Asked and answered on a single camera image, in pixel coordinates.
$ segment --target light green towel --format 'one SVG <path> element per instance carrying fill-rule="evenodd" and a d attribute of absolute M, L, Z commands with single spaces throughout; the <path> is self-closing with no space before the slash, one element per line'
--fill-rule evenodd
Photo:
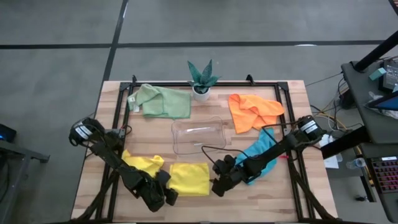
<path fill-rule="evenodd" d="M 142 105 L 144 116 L 156 118 L 191 116 L 191 94 L 186 91 L 142 84 L 138 91 L 129 96 L 131 111 L 134 107 L 133 101 L 138 106 Z"/>

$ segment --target orange cloth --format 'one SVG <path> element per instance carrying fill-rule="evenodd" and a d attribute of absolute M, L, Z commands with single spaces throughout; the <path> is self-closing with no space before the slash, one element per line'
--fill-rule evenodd
<path fill-rule="evenodd" d="M 276 124 L 277 116 L 284 113 L 278 101 L 265 100 L 256 95 L 232 94 L 228 104 L 236 134 L 249 131 L 252 127 L 260 130 L 264 125 Z"/>

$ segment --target transparent plastic tray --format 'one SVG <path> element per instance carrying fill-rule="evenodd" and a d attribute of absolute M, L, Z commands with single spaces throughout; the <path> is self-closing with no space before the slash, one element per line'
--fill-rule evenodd
<path fill-rule="evenodd" d="M 219 117 L 201 121 L 174 121 L 172 132 L 173 150 L 178 155 L 203 153 L 202 146 L 224 148 L 226 145 L 223 120 Z"/>

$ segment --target succulent plant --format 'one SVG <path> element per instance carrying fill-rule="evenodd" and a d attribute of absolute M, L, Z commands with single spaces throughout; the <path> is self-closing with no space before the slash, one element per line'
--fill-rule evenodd
<path fill-rule="evenodd" d="M 217 80 L 220 78 L 217 76 L 211 76 L 213 71 L 212 60 L 210 60 L 209 64 L 205 67 L 202 73 L 200 73 L 190 61 L 188 61 L 188 67 L 193 79 L 193 81 L 188 82 L 199 94 L 206 93 L 208 89 L 215 85 Z"/>

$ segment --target potted plant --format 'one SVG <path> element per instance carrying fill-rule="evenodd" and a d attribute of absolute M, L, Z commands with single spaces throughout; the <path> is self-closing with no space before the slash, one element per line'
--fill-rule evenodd
<path fill-rule="evenodd" d="M 202 73 L 188 61 L 189 71 L 191 72 L 193 81 L 188 81 L 192 86 L 193 99 L 197 101 L 206 101 L 210 96 L 210 87 L 216 84 L 220 77 L 211 76 L 213 71 L 212 60 L 205 67 Z"/>

